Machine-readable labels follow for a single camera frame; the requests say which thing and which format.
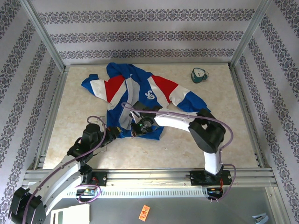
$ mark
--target gray floor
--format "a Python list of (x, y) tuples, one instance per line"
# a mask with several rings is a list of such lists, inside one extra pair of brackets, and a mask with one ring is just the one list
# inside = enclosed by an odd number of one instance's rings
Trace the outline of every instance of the gray floor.
[[(54, 209), (77, 205), (75, 199), (63, 199)], [(143, 205), (150, 207), (146, 224), (254, 224), (253, 215), (266, 212), (267, 224), (274, 217), (264, 188), (233, 188), (219, 203), (204, 198), (99, 198), (91, 203), (91, 224), (141, 224)], [(50, 224), (50, 215), (45, 224)]]

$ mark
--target vent slot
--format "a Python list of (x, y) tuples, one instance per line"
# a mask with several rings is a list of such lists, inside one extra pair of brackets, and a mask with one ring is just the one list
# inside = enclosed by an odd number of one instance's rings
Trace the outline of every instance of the vent slot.
[[(76, 191), (70, 191), (65, 198), (76, 195)], [(124, 189), (122, 191), (103, 188), (100, 198), (147, 198), (147, 197), (206, 197), (206, 188), (202, 189)]]

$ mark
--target jacket sleeve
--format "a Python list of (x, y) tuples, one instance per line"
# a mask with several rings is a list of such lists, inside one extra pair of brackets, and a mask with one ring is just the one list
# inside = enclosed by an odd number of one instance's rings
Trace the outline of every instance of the jacket sleeve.
[(209, 110), (203, 99), (183, 86), (160, 76), (152, 75), (152, 78), (166, 96), (167, 101), (172, 102), (181, 110), (185, 112), (198, 112), (201, 109)]
[(122, 75), (104, 81), (99, 79), (97, 74), (90, 74), (81, 86), (85, 87), (92, 95), (110, 103), (124, 81), (125, 78)]

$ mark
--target printed number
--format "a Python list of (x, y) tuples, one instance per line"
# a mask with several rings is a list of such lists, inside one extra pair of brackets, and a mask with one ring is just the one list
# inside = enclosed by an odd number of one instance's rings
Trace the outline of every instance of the printed number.
[(145, 95), (148, 97), (148, 99), (154, 99), (155, 96), (152, 94), (152, 90), (149, 90), (148, 92), (145, 93)]

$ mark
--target beige floor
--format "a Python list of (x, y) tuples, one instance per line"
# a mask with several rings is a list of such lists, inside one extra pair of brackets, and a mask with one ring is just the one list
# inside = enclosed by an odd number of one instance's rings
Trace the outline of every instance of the beige floor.
[[(212, 114), (234, 131), (233, 143), (223, 152), (223, 162), (238, 168), (257, 167), (235, 88), (224, 65), (136, 65), (156, 76), (177, 82), (195, 92), (207, 103)], [(190, 78), (194, 67), (210, 73), (207, 81), (195, 84)], [(74, 141), (82, 136), (89, 115), (105, 116), (107, 103), (81, 86), (89, 74), (108, 80), (105, 66), (71, 67), (66, 80), (49, 148), (45, 169), (54, 168)], [(176, 110), (174, 105), (168, 107)], [(93, 168), (203, 168), (204, 157), (188, 132), (166, 127), (160, 141), (140, 138), (117, 139), (102, 148), (88, 164)]]

